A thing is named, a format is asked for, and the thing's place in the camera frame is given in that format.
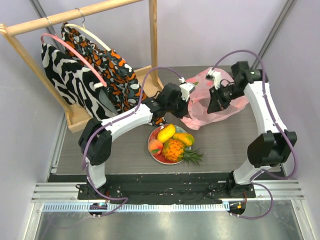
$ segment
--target black mount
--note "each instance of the black mount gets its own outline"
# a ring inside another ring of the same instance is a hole
[[[244,198],[244,196],[251,196],[254,194],[254,198],[256,197],[256,193],[254,191],[254,186],[252,184],[236,184],[234,171],[230,172],[228,178],[226,179],[225,190],[227,195],[230,198]],[[241,215],[246,210],[246,204],[239,204],[238,202],[231,203],[230,202],[230,210],[229,213]]]
[[[77,184],[75,186],[77,189],[79,189],[78,197],[79,200],[92,200],[92,199],[99,199],[99,200],[105,200],[102,196],[100,196],[94,188],[91,186],[91,184],[86,180],[86,184]],[[103,195],[108,196],[109,195],[109,186],[107,183],[102,185],[98,188],[99,192]]]
[[[183,118],[188,114],[188,101],[182,99],[181,88],[174,84],[168,83],[156,97],[148,97],[142,101],[151,113],[153,118],[161,118],[166,113],[171,113],[177,118]]]
[[[102,126],[101,122],[98,121],[95,117],[91,118],[88,121],[78,141],[78,144],[81,148],[82,153],[84,153],[85,147],[91,135],[101,126]],[[110,157],[111,145],[112,145],[111,131],[102,129],[93,138],[89,146],[86,156],[90,160],[90,164],[92,166],[103,164]]]
[[[284,133],[294,146],[298,139],[296,132],[285,130]],[[255,168],[283,164],[290,153],[291,150],[281,133],[271,131],[258,136],[247,148],[248,159]]]
[[[210,103],[207,113],[215,113],[227,109],[231,100],[244,96],[247,84],[262,81],[261,69],[250,69],[247,61],[238,61],[231,66],[234,82],[226,86],[221,85],[218,89],[213,86],[210,91]]]

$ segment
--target zebra print garment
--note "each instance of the zebra print garment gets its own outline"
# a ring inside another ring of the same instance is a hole
[[[42,44],[41,57],[46,76],[68,104],[85,108],[99,121],[117,115],[99,100],[102,88],[94,84],[100,81],[89,68],[47,43]]]

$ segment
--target peach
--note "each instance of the peach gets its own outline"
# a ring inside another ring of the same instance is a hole
[[[164,144],[157,139],[150,140],[148,144],[148,150],[154,156],[159,155],[163,148]]]

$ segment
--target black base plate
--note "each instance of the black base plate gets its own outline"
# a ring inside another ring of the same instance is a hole
[[[225,179],[216,179],[212,173],[108,175],[106,192],[113,198],[128,197],[128,204],[137,205],[219,204],[219,199],[243,198],[243,194],[229,195],[225,183],[218,181]],[[78,199],[93,199],[88,192],[79,192]],[[247,187],[246,196],[256,197],[253,186]]]

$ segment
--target yellow mango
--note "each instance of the yellow mango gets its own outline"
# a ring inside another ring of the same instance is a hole
[[[195,143],[195,138],[190,133],[175,133],[172,136],[173,139],[183,142],[187,147],[192,146]]]
[[[158,139],[163,144],[168,141],[172,136],[176,133],[176,128],[173,124],[169,124],[168,126],[161,129],[158,133],[156,139]]]

